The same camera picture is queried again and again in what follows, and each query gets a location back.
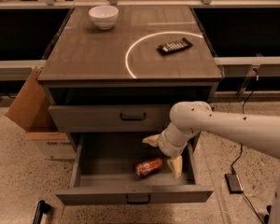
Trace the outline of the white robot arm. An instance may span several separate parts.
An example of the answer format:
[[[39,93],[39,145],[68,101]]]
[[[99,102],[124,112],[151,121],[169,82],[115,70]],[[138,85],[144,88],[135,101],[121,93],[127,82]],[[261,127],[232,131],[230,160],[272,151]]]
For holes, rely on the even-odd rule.
[[[280,117],[216,112],[206,102],[180,102],[169,112],[170,123],[143,141],[169,158],[174,177],[181,175],[181,153],[201,131],[213,133],[280,160]],[[280,224],[280,176],[268,224]]]

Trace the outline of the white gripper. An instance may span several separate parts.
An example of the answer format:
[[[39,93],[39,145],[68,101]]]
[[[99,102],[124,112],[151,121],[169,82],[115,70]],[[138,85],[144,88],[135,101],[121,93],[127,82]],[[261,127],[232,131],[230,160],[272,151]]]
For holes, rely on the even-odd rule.
[[[182,174],[183,166],[181,154],[188,141],[195,135],[195,130],[191,128],[179,129],[171,122],[160,135],[148,136],[142,142],[152,147],[159,147],[165,156],[170,157],[167,160],[167,164],[172,172],[173,179],[178,179]]]

